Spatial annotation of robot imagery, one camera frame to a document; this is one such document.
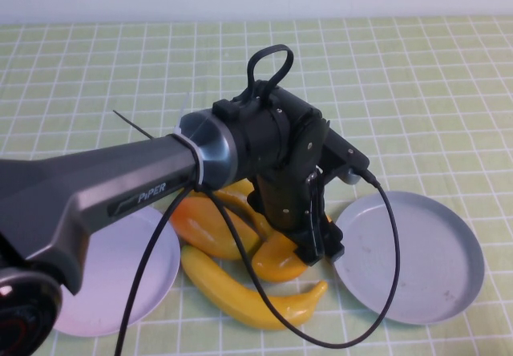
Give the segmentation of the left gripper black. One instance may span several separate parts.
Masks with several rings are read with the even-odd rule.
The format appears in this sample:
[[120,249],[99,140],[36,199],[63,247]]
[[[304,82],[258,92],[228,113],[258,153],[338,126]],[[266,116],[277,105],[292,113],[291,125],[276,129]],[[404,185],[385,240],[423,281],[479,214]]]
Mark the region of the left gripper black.
[[315,168],[304,177],[296,177],[289,170],[269,170],[249,178],[253,186],[248,196],[250,206],[297,245],[295,254],[307,266],[315,265],[324,255],[335,262],[345,253],[343,232],[333,221],[327,225],[324,249],[318,211],[320,177]]

